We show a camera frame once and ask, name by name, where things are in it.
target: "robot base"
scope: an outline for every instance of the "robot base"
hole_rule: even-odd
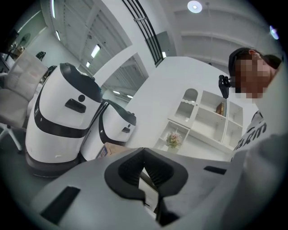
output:
[[[39,177],[59,177],[79,164],[79,157],[63,163],[43,163],[33,159],[25,149],[25,157],[29,171]]]

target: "white t-shirt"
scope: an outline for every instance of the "white t-shirt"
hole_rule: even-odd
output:
[[[239,140],[238,145],[234,149],[234,154],[240,150],[248,150],[253,145],[270,136],[266,122],[260,111],[257,111],[248,126],[246,133]]]

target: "cardboard box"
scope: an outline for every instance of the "cardboard box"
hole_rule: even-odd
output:
[[[111,143],[106,142],[104,144],[103,148],[100,150],[100,152],[96,156],[96,158],[101,158],[101,157],[109,156],[112,154],[122,153],[126,150],[129,150],[129,149],[131,149],[131,148],[128,148],[125,146],[119,146],[119,145],[115,145],[115,144],[111,144]]]

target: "small vase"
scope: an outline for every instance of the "small vase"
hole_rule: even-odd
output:
[[[168,147],[168,150],[167,150],[167,152],[170,152],[170,153],[177,153],[177,151],[178,151],[178,148],[171,148],[171,147]]]

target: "black slot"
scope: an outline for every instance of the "black slot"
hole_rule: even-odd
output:
[[[130,129],[129,129],[129,128],[126,128],[126,127],[124,127],[124,128],[122,129],[122,132],[125,132],[125,133],[130,133]]]
[[[75,101],[74,99],[69,99],[65,106],[69,109],[72,109],[78,113],[85,113],[86,111],[86,106],[81,104],[80,102],[78,101]]]
[[[52,203],[44,209],[41,216],[54,224],[58,224],[79,192],[80,189],[78,188],[66,187]]]
[[[213,167],[213,166],[206,166],[204,168],[204,170],[212,172],[212,173],[221,174],[221,175],[224,175],[225,172],[227,171],[227,169],[217,168],[217,167]]]

